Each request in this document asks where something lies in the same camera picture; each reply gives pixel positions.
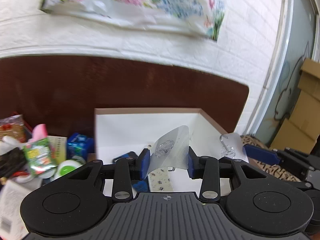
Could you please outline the white floral insole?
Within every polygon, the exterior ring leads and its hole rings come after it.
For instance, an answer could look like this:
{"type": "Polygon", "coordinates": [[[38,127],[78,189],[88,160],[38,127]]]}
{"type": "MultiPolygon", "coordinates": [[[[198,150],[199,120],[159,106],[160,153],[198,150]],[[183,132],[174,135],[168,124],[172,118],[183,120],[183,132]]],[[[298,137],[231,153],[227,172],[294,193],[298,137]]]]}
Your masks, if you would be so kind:
{"type": "Polygon", "coordinates": [[[173,192],[169,170],[167,167],[162,167],[153,170],[147,176],[150,192],[173,192]]]}

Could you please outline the clear adhesive wall hook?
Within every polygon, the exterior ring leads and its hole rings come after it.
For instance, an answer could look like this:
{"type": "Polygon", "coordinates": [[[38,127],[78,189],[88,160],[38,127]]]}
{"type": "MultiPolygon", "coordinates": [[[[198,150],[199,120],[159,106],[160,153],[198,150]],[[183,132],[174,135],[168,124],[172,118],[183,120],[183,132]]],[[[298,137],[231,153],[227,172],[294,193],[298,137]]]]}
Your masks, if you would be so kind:
{"type": "Polygon", "coordinates": [[[189,127],[182,125],[160,137],[151,148],[147,174],[162,167],[188,168],[189,127]]]}

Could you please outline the patterned beige blanket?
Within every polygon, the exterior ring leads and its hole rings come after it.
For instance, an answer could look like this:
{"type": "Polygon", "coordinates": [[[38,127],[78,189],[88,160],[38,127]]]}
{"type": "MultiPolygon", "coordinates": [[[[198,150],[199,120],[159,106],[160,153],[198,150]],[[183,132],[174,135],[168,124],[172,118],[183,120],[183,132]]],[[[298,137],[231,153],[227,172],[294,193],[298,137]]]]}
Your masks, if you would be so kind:
{"type": "Polygon", "coordinates": [[[279,160],[270,153],[269,148],[259,139],[251,135],[241,135],[240,138],[243,145],[250,145],[246,149],[246,153],[249,154],[248,158],[251,164],[280,180],[300,182],[300,179],[279,166],[279,160]]]}

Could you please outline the stacked cardboard boxes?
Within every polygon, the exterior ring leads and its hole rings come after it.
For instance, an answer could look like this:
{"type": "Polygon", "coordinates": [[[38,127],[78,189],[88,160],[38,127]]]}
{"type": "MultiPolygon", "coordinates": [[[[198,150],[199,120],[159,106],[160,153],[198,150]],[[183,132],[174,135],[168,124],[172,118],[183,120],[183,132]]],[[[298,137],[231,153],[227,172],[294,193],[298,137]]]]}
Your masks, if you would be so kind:
{"type": "Polygon", "coordinates": [[[309,154],[319,138],[319,63],[305,59],[298,84],[300,95],[270,148],[286,147],[309,154]]]}

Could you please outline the brown cardboard storage box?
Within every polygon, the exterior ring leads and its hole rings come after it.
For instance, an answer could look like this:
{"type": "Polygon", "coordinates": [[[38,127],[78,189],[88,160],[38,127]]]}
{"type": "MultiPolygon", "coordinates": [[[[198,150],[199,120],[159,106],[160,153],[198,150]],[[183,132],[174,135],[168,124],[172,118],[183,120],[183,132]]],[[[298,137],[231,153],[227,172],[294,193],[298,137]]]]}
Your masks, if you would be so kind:
{"type": "Polygon", "coordinates": [[[105,164],[131,151],[150,150],[156,170],[147,179],[150,191],[199,194],[201,179],[191,179],[177,160],[178,136],[188,139],[198,156],[248,161],[240,135],[226,132],[199,108],[100,108],[95,110],[96,157],[105,164]]]}

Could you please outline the blue foil packet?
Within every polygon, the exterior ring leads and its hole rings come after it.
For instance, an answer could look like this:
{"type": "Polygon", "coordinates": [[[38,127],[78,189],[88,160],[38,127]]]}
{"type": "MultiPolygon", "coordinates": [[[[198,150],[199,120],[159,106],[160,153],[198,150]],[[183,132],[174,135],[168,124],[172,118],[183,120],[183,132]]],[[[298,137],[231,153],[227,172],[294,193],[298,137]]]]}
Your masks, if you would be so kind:
{"type": "Polygon", "coordinates": [[[67,139],[67,158],[80,156],[87,161],[88,155],[94,152],[94,139],[83,134],[74,133],[67,139]]]}

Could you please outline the green white round humidifier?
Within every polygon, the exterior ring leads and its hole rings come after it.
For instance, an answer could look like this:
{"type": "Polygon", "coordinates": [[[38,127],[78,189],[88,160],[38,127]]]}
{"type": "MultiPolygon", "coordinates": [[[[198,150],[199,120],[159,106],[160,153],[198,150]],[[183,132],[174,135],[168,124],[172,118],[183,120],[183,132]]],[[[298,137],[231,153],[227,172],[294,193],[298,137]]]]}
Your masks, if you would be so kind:
{"type": "Polygon", "coordinates": [[[55,160],[57,162],[57,168],[52,178],[50,178],[50,181],[54,181],[86,163],[86,160],[80,155],[67,156],[64,160],[60,160],[59,158],[55,160]]]}

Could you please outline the green mosquito coil box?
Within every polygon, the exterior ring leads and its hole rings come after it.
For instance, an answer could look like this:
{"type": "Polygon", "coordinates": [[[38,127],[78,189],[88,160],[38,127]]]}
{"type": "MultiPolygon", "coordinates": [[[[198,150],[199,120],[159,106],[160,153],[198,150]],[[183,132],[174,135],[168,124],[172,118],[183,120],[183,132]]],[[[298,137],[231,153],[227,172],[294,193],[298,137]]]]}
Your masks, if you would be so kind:
{"type": "Polygon", "coordinates": [[[23,152],[33,176],[49,179],[55,174],[57,163],[53,158],[48,138],[26,143],[23,152]]]}

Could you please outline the dark brown wooden headboard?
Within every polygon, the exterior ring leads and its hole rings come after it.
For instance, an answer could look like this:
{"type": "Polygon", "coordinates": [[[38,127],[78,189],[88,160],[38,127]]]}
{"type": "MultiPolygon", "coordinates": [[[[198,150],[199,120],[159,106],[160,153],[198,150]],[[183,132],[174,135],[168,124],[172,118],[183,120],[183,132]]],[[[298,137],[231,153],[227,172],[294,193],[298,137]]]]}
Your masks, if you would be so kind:
{"type": "Polygon", "coordinates": [[[249,88],[178,66],[93,56],[1,59],[1,117],[20,113],[52,135],[92,135],[96,108],[200,108],[232,132],[249,88]]]}

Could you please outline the red glitter snack packet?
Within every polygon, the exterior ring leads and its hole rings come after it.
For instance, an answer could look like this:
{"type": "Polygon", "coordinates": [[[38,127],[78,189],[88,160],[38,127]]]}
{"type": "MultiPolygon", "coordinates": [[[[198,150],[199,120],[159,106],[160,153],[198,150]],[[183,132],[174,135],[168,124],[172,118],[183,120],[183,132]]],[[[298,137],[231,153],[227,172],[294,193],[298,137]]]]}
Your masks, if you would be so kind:
{"type": "Polygon", "coordinates": [[[0,120],[0,138],[13,137],[19,142],[25,142],[24,122],[22,115],[13,115],[0,120]]]}

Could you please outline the white orange medicine box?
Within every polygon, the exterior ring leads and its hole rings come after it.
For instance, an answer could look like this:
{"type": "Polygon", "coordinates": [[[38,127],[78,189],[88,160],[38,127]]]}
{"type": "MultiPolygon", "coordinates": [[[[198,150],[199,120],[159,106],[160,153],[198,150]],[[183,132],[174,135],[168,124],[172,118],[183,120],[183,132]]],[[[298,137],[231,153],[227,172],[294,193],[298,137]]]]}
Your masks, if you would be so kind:
{"type": "Polygon", "coordinates": [[[21,218],[22,200],[38,189],[42,179],[19,184],[14,180],[1,180],[1,239],[23,239],[28,230],[21,218]]]}

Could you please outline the floral plastic bag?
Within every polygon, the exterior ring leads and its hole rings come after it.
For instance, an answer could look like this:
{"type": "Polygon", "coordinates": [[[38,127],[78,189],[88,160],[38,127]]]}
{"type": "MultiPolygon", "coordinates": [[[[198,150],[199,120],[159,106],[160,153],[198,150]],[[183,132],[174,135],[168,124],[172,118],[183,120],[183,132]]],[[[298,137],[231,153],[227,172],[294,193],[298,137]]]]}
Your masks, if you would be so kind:
{"type": "Polygon", "coordinates": [[[227,0],[42,0],[46,13],[217,41],[227,0]]]}

